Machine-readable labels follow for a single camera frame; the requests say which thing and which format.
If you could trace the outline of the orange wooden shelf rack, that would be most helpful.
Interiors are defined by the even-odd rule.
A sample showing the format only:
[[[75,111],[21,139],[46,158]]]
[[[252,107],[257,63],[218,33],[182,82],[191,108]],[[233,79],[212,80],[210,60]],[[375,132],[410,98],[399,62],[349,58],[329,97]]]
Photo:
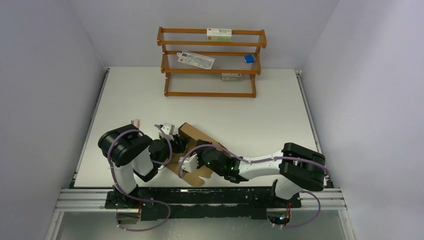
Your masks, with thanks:
[[[261,74],[261,50],[267,47],[265,30],[159,27],[160,71],[166,97],[255,98]],[[251,90],[236,92],[171,91],[172,74],[217,74],[240,79],[247,75]]]

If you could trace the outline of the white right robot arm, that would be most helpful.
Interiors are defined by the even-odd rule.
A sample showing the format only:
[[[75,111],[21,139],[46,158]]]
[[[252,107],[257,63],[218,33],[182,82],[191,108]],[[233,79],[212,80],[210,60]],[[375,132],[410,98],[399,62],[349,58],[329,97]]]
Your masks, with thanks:
[[[269,199],[275,207],[282,207],[302,190],[322,191],[328,173],[323,154],[293,142],[285,143],[280,151],[259,157],[237,156],[212,144],[199,145],[194,152],[201,166],[234,184],[273,176]]]

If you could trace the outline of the brown cardboard box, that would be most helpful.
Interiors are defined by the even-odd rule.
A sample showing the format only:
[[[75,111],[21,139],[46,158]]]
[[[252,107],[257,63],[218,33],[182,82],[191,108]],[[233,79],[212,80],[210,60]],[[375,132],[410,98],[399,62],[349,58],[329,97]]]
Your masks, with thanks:
[[[166,169],[182,176],[176,180],[178,183],[185,182],[195,188],[206,187],[213,171],[205,162],[205,150],[211,151],[210,145],[223,145],[187,122],[178,128],[177,135],[181,141],[172,148],[174,152]]]

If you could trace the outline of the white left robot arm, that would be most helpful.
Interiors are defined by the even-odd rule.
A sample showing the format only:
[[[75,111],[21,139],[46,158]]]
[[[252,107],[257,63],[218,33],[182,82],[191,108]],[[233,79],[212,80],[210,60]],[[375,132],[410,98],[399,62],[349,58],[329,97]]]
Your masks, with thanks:
[[[97,145],[110,167],[113,190],[126,208],[134,207],[139,200],[135,177],[145,183],[152,180],[173,155],[186,150],[188,139],[174,134],[174,125],[157,124],[156,128],[157,139],[144,134],[134,124],[127,124],[104,133],[98,140]]]

